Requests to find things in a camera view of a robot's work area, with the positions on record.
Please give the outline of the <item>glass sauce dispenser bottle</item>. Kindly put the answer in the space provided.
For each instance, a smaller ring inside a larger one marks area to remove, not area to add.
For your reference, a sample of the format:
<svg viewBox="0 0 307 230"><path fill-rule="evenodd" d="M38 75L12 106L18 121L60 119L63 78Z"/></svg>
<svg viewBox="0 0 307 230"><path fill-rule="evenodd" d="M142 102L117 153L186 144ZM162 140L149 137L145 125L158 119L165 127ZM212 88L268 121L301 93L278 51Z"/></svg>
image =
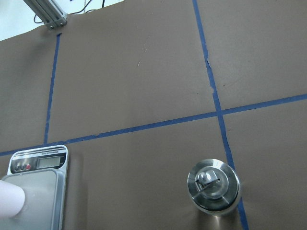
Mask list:
<svg viewBox="0 0 307 230"><path fill-rule="evenodd" d="M225 216L237 207L242 194L235 170L218 159L198 162L189 172L187 188L191 201L202 212Z"/></svg>

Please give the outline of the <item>pink plastic cup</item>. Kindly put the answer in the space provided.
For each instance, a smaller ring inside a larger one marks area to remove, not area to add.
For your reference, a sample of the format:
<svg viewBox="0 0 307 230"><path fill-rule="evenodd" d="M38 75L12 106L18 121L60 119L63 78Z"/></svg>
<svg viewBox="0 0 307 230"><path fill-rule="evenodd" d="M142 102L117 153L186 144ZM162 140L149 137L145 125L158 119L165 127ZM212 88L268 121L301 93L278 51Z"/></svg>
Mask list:
<svg viewBox="0 0 307 230"><path fill-rule="evenodd" d="M0 181L0 218L12 218L23 208L24 190L6 181Z"/></svg>

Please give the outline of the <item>grey digital kitchen scale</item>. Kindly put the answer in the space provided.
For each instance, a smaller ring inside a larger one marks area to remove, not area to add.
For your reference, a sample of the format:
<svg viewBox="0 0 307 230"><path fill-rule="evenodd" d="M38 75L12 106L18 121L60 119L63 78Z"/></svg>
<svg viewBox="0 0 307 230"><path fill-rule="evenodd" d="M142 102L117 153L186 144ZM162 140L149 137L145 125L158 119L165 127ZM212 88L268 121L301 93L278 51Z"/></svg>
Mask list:
<svg viewBox="0 0 307 230"><path fill-rule="evenodd" d="M9 162L4 182L25 194L22 209L0 221L2 230L60 230L63 225L69 152L64 145L21 150Z"/></svg>

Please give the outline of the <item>aluminium frame post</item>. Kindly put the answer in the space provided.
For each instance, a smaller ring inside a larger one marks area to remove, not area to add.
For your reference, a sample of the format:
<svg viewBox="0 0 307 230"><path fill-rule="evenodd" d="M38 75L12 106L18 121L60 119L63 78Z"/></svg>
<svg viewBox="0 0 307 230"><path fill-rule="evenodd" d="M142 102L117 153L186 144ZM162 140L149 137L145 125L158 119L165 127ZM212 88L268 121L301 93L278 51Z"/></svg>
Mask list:
<svg viewBox="0 0 307 230"><path fill-rule="evenodd" d="M67 24L67 14L55 0L24 0L49 30Z"/></svg>

